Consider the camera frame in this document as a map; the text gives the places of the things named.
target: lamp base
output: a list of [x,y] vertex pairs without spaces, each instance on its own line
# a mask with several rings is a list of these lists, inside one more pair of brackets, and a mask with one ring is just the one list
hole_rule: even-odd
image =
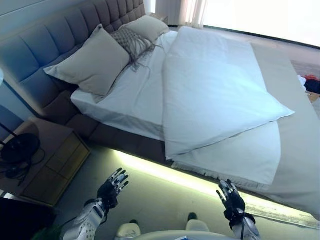
[[9,164],[18,164],[31,160],[38,151],[40,140],[31,133],[21,134],[6,143],[1,151],[1,158]]

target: bed frame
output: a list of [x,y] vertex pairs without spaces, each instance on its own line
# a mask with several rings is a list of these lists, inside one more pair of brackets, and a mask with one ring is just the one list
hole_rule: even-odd
[[98,24],[111,33],[145,14],[143,0],[87,0],[41,19],[0,42],[0,67],[5,81],[37,117],[73,128],[84,139],[100,145],[164,163],[162,141],[106,126],[82,115],[70,100],[78,86],[43,71],[79,50]]

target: red fabric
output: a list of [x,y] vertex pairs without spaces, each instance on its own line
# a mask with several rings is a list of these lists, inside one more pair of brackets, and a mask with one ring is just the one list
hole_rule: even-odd
[[308,81],[308,80],[320,81],[320,79],[318,79],[315,75],[312,75],[312,74],[305,75],[304,78],[305,78],[307,81]]

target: black robotic glove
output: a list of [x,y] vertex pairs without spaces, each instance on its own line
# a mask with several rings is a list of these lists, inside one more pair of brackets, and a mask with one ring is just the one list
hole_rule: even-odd
[[242,197],[239,195],[239,192],[236,186],[231,182],[230,179],[225,182],[224,180],[220,181],[219,188],[222,190],[225,198],[217,190],[223,205],[226,210],[223,212],[226,219],[230,221],[229,225],[232,229],[233,226],[241,223],[243,218],[249,218],[254,223],[256,223],[254,217],[251,214],[245,213],[246,204]]
[[97,198],[102,199],[106,213],[118,205],[117,196],[129,184],[128,181],[122,184],[129,176],[125,175],[126,170],[121,170],[115,171],[98,190]]

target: robotic arm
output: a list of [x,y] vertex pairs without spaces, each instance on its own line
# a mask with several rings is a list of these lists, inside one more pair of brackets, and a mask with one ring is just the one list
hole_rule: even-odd
[[[93,240],[97,228],[107,221],[110,209],[118,205],[117,196],[129,184],[123,183],[129,176],[119,168],[99,188],[96,199],[88,200],[80,215],[74,220],[73,226],[64,234],[63,240]],[[224,216],[235,237],[241,240],[261,240],[256,228],[256,221],[251,214],[245,213],[246,204],[239,195],[236,186],[228,180],[220,181],[223,195],[217,193],[225,206]]]
[[227,182],[221,180],[219,187],[224,197],[218,190],[216,192],[226,208],[224,216],[230,221],[229,225],[235,237],[241,240],[261,240],[255,218],[245,213],[246,204],[236,186],[228,179]]
[[129,184],[126,170],[119,168],[99,188],[96,199],[84,204],[81,214],[74,220],[73,226],[64,234],[63,240],[93,240],[97,228],[107,221],[110,209],[118,205],[117,196]]

